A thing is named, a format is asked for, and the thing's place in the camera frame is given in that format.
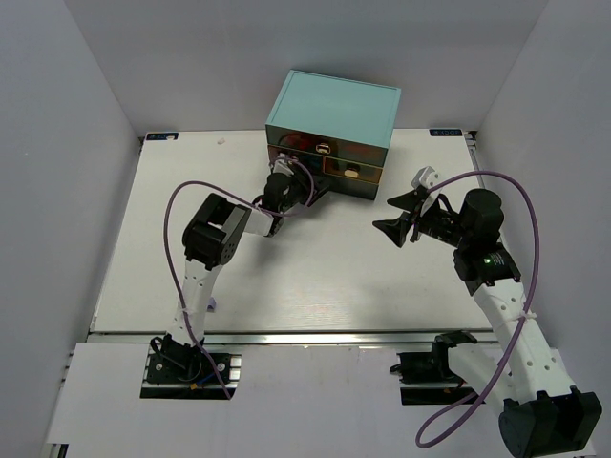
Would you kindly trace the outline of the small clear drawer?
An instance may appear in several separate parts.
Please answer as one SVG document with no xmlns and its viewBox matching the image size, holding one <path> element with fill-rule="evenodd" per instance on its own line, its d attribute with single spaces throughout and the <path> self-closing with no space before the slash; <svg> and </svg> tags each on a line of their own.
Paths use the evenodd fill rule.
<svg viewBox="0 0 611 458">
<path fill-rule="evenodd" d="M 279 156 L 286 157 L 303 164 L 312 175 L 321 174 L 324 169 L 324 159 L 312 153 L 274 145 L 268 145 L 267 152 L 270 162 L 280 161 Z"/>
<path fill-rule="evenodd" d="M 333 157 L 326 157 L 323 161 L 323 172 L 335 177 L 378 184 L 382 175 L 382 168 L 367 164 L 349 162 Z"/>
</svg>

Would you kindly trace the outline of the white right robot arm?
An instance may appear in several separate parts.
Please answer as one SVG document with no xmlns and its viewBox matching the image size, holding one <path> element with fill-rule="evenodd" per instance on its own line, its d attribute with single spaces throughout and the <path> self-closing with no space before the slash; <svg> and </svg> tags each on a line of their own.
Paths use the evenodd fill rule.
<svg viewBox="0 0 611 458">
<path fill-rule="evenodd" d="M 432 198 L 419 186 L 390 198 L 397 219 L 373 225 L 396 245 L 421 235 L 453 247 L 454 269 L 486 316 L 504 354 L 490 358 L 466 331 L 437 336 L 426 369 L 443 379 L 460 378 L 483 396 L 514 457 L 541 457 L 582 450 L 600 417 L 593 392 L 580 391 L 545 340 L 513 258 L 500 241 L 500 197 L 473 189 L 454 211 L 444 195 Z"/>
</svg>

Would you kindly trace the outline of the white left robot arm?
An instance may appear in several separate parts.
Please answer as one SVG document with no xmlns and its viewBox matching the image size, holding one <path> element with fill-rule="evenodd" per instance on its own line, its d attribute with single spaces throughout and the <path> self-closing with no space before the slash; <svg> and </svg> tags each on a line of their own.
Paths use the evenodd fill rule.
<svg viewBox="0 0 611 458">
<path fill-rule="evenodd" d="M 203 343 L 205 316 L 214 302 L 215 282 L 235 255 L 243 234 L 275 236 L 285 219 L 311 206 L 330 187 L 329 178 L 314 175 L 293 162 L 274 166 L 263 192 L 252 201 L 240 200 L 215 188 L 183 231 L 182 278 L 176 273 L 169 249 L 171 208 L 167 207 L 164 250 L 179 296 L 177 311 L 166 331 L 171 341 L 189 348 Z"/>
</svg>

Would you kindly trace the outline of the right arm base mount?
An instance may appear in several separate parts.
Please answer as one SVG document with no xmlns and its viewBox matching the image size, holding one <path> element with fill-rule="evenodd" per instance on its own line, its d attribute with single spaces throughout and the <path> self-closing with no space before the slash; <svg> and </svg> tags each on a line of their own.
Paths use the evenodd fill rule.
<svg viewBox="0 0 611 458">
<path fill-rule="evenodd" d="M 474 390 L 449 368 L 449 350 L 462 344 L 477 344 L 466 331 L 437 335 L 426 352 L 398 354 L 399 363 L 390 367 L 390 374 L 399 377 L 402 406 L 449 406 L 464 397 L 474 402 Z"/>
</svg>

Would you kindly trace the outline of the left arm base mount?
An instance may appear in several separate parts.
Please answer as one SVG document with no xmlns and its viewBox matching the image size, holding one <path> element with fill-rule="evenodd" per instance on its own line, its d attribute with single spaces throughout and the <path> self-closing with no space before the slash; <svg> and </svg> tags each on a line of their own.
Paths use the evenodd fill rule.
<svg viewBox="0 0 611 458">
<path fill-rule="evenodd" d="M 212 352 L 212 361 L 196 347 L 169 335 L 149 342 L 140 398 L 150 400 L 229 400 L 240 379 L 240 355 Z"/>
</svg>

